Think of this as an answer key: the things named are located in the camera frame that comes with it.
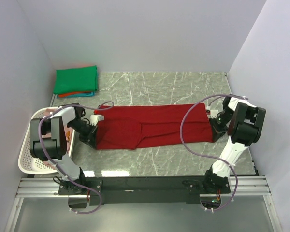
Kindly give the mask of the red t shirt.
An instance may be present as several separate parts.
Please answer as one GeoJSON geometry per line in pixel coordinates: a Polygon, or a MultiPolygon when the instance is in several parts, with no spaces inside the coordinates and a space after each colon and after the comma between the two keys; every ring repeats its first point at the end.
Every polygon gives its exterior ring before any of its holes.
{"type": "Polygon", "coordinates": [[[96,149],[130,149],[213,142],[203,103],[160,106],[102,106],[96,114],[96,149]]]}

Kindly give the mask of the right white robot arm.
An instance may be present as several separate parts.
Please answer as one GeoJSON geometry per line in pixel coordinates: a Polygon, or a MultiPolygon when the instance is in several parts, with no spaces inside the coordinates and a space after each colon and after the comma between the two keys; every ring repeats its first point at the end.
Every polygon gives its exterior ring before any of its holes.
{"type": "Polygon", "coordinates": [[[205,172],[202,183],[206,192],[230,192],[230,174],[242,153],[259,140],[265,116],[266,109],[262,107],[244,99],[225,97],[223,110],[209,119],[213,141],[225,134],[228,140],[219,158],[205,172]]]}

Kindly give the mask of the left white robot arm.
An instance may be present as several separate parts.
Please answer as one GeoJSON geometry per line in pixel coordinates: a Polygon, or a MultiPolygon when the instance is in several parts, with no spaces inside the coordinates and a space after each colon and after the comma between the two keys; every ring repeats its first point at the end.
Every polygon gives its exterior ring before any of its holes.
{"type": "Polygon", "coordinates": [[[60,106],[43,118],[30,121],[30,152],[34,158],[48,162],[60,174],[59,184],[75,194],[99,192],[87,186],[83,170],[69,157],[64,127],[79,133],[79,140],[95,148],[96,123],[82,120],[85,110],[78,104],[60,106]]]}

